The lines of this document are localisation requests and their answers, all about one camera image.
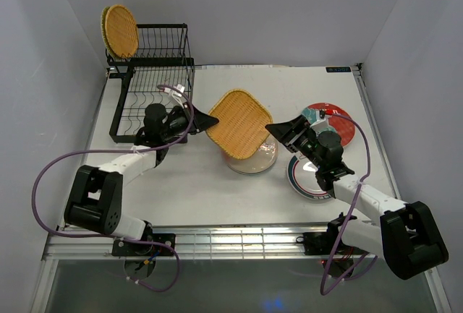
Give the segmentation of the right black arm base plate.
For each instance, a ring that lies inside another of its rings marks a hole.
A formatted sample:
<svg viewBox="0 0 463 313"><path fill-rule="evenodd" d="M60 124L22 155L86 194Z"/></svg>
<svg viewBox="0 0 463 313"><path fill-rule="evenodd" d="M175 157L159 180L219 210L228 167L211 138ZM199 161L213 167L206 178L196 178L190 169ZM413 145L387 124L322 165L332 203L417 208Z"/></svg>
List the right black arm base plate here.
<svg viewBox="0 0 463 313"><path fill-rule="evenodd" d="M328 256L331 253L335 240L336 237L329 236L328 232L304 232L295 239L295 242L303 246L304 255ZM364 253L365 251L357 247L347 246L340 242L335 255L362 255Z"/></svg>

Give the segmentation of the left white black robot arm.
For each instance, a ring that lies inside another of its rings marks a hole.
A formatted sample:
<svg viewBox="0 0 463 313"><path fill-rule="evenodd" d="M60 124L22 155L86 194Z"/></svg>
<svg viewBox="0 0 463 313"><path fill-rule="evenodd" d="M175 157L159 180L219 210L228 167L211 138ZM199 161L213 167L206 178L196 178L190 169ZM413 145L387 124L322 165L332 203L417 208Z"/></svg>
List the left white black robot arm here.
<svg viewBox="0 0 463 313"><path fill-rule="evenodd" d="M219 123L216 117L182 100L182 85L159 88L175 102L172 110L167 111L161 103L151 103L145 108L143 125L127 153L99 166L81 166L64 211L65 223L103 236L126 239L129 247L140 255L153 248L153 237L148 233L148 222L122 212L124 187L159 166L171 145Z"/></svg>

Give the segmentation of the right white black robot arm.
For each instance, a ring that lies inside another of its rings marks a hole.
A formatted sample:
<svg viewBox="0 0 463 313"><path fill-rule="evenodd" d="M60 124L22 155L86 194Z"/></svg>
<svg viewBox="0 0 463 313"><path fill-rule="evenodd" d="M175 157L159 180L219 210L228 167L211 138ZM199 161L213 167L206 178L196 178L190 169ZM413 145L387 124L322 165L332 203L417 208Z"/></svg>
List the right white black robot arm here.
<svg viewBox="0 0 463 313"><path fill-rule="evenodd" d="M288 151L314 164L324 192L350 206L347 214L328 223L326 231L303 236L306 251L334 256L352 247L385 260L402 280L448 261L449 252L430 208L422 202L398 200L366 184L344 163L337 133L317 133L304 116L268 124L266 129Z"/></svg>

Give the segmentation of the orange round woven plate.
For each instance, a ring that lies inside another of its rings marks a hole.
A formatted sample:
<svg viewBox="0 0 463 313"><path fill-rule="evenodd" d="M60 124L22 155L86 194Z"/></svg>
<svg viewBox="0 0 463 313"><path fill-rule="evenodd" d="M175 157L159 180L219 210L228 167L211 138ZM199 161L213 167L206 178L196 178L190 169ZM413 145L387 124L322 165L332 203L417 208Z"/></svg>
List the orange round woven plate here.
<svg viewBox="0 0 463 313"><path fill-rule="evenodd" d="M110 56L115 59L132 58L139 47L139 35L131 11L121 4L110 6L105 27Z"/></svg>

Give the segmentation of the orange square woven tray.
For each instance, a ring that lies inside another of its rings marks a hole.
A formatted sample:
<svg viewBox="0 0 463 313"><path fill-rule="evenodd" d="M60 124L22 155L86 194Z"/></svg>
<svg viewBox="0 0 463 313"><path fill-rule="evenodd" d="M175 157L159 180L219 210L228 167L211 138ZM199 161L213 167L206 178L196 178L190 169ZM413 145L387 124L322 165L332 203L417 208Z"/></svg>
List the orange square woven tray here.
<svg viewBox="0 0 463 313"><path fill-rule="evenodd" d="M225 93L209 111L218 123L206 130L208 137L228 156L250 158L269 136L266 125L271 113L252 94L243 89Z"/></svg>

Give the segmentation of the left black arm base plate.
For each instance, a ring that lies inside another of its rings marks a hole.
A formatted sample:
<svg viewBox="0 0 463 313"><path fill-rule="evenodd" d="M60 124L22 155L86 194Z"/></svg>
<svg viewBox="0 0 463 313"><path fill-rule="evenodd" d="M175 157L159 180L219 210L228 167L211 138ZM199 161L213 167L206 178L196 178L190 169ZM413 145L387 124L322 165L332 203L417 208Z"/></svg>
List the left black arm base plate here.
<svg viewBox="0 0 463 313"><path fill-rule="evenodd" d="M153 245L153 242L175 248L175 233L153 233L148 237L149 244L138 244L129 241L117 239L114 241L111 255L114 257L151 257L157 254L161 257L173 256L173 252L159 245Z"/></svg>

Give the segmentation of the green-rimmed round bamboo plate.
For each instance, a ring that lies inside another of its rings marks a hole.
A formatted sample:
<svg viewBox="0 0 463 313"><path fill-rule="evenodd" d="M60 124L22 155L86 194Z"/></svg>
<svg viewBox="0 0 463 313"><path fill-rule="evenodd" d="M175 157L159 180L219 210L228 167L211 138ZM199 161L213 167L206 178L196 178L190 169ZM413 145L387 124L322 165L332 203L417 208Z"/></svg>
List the green-rimmed round bamboo plate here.
<svg viewBox="0 0 463 313"><path fill-rule="evenodd" d="M102 36L102 39L103 39L103 42L104 42L104 45L105 45L105 48L106 50L108 51L109 53L109 44L108 44L108 40L107 40L107 37L106 37L106 27L105 27L105 22L106 22L106 15L107 15L107 12L109 10L110 6L107 6L107 7L104 7L103 8L103 11L101 12L101 21L100 21L100 25L101 25L101 36Z"/></svg>

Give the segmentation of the red and teal floral plate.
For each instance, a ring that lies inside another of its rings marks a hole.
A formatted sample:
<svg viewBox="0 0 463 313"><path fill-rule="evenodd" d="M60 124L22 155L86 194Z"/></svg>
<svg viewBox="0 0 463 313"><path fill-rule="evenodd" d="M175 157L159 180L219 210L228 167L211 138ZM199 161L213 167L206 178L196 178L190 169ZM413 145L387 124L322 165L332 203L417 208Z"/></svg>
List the red and teal floral plate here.
<svg viewBox="0 0 463 313"><path fill-rule="evenodd" d="M302 110L302 115L312 124L316 122L317 110L332 110L334 113L341 114L344 117L350 117L350 115L341 107L332 103L313 103ZM347 121L344 118L333 117L328 119L329 131L336 132L341 137L341 145L346 147L355 136L355 126L352 122Z"/></svg>

